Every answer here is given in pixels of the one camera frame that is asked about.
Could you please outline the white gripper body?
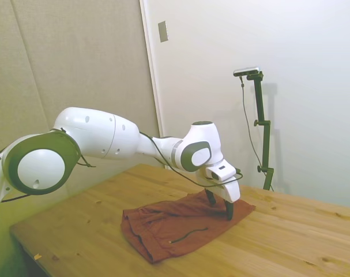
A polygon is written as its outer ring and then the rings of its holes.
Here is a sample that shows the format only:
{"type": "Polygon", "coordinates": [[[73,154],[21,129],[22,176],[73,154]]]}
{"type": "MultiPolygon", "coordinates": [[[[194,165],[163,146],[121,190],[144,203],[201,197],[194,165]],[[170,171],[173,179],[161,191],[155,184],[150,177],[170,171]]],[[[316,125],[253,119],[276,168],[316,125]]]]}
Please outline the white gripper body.
{"type": "Polygon", "coordinates": [[[227,202],[234,203],[240,199],[240,187],[236,177],[231,177],[225,181],[205,179],[204,186],[227,202]]]}

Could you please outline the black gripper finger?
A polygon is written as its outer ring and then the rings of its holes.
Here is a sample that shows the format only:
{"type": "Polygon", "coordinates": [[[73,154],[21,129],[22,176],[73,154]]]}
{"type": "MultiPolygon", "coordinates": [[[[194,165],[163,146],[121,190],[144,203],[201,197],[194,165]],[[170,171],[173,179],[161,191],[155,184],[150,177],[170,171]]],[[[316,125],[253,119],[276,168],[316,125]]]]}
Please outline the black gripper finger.
{"type": "Polygon", "coordinates": [[[225,208],[226,208],[227,220],[231,221],[233,218],[233,214],[234,214],[234,204],[230,203],[227,200],[224,201],[224,204],[225,204],[225,208]]]}
{"type": "Polygon", "coordinates": [[[210,205],[214,206],[217,203],[216,198],[214,196],[214,193],[208,189],[205,190],[205,193],[206,193],[206,196],[207,196],[207,199],[208,199],[210,205]]]}

